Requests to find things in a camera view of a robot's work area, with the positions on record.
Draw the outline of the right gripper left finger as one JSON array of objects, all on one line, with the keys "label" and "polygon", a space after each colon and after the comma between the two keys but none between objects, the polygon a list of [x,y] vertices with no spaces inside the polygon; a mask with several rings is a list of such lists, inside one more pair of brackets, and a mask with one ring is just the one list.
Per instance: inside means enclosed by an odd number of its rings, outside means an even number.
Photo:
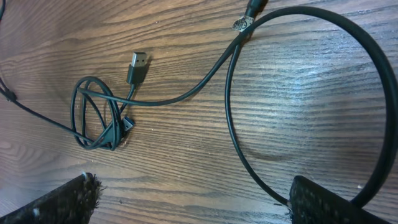
[{"label": "right gripper left finger", "polygon": [[89,172],[1,217],[1,224],[88,224],[98,208],[101,181]]}]

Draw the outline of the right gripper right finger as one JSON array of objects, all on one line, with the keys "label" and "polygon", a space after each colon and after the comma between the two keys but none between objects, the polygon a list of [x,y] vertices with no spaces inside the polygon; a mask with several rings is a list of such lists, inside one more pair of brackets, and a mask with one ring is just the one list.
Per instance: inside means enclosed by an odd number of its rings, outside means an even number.
[{"label": "right gripper right finger", "polygon": [[289,196],[294,224],[389,224],[301,175]]}]

